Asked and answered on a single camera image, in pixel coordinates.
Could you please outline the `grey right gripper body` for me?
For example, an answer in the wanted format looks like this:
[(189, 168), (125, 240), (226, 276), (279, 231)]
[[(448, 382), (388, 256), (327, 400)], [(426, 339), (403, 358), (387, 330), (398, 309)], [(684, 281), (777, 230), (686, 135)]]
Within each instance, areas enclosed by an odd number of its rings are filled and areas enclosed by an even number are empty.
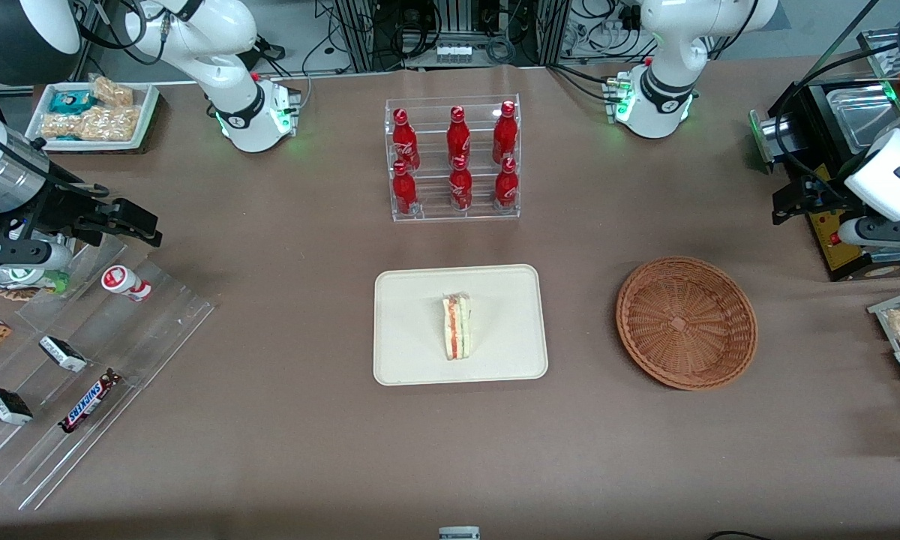
[(38, 168), (40, 173), (49, 171), (49, 158), (39, 151), (33, 151), (25, 145), (16, 147), (10, 145), (22, 161), (15, 160), (0, 151), (0, 213), (10, 212), (26, 204), (38, 194), (43, 187), (45, 178), (41, 174), (31, 171), (26, 164)]

